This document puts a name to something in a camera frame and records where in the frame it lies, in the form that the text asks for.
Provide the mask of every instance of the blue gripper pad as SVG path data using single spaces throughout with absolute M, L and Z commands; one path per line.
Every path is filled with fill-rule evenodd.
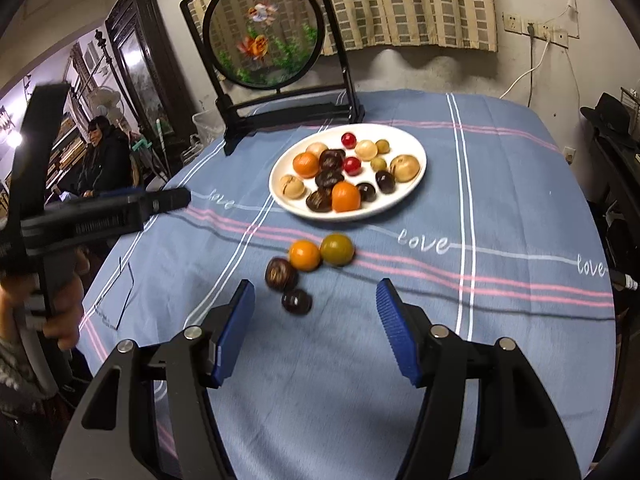
M 224 380 L 231 377 L 238 360 L 238 354 L 246 335 L 249 320 L 255 309 L 255 290 L 251 282 L 246 282 L 245 288 L 231 299 L 230 305 L 233 312 L 218 339 L 216 348 L 216 364 L 213 370 L 213 378 L 220 386 Z
M 400 372 L 411 381 L 413 386 L 418 387 L 422 372 L 417 344 L 408 326 L 411 320 L 404 303 L 388 278 L 379 282 L 376 287 L 376 307 Z

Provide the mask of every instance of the transparent plastic bin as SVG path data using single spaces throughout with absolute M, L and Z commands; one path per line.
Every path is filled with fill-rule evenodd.
M 200 141 L 205 147 L 225 133 L 225 122 L 216 109 L 194 114 L 191 120 L 195 124 Z

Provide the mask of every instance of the hand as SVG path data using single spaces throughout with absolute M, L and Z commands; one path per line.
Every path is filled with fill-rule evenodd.
M 76 255 L 76 272 L 71 281 L 55 295 L 53 305 L 56 315 L 48 319 L 42 329 L 45 337 L 58 340 L 61 350 L 69 350 L 78 343 L 78 325 L 84 314 L 84 289 L 80 276 L 89 271 L 89 260 L 80 250 L 76 250 Z M 5 276 L 0 281 L 0 338 L 10 343 L 19 342 L 14 309 L 21 308 L 34 289 L 34 276 Z

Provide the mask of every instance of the goldfish decoration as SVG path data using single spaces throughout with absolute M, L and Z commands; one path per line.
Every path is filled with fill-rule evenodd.
M 242 43 L 238 43 L 238 50 L 246 56 L 253 58 L 254 61 L 262 61 L 269 51 L 269 40 L 267 40 L 263 34 L 255 38 L 249 38 L 247 36 Z
M 278 7 L 271 4 L 255 4 L 253 7 L 249 9 L 247 13 L 249 18 L 251 18 L 255 23 L 264 22 L 266 25 L 271 25 L 276 18 L 275 13 L 277 12 Z

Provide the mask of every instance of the orange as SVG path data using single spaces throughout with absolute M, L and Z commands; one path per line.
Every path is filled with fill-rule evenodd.
M 360 208 L 360 192 L 349 182 L 338 182 L 331 192 L 331 207 L 338 213 Z
M 299 153 L 293 158 L 293 171 L 302 178 L 313 178 L 320 171 L 320 162 L 313 153 Z
M 320 265 L 320 249 L 309 240 L 293 242 L 289 248 L 289 263 L 297 270 L 310 272 Z

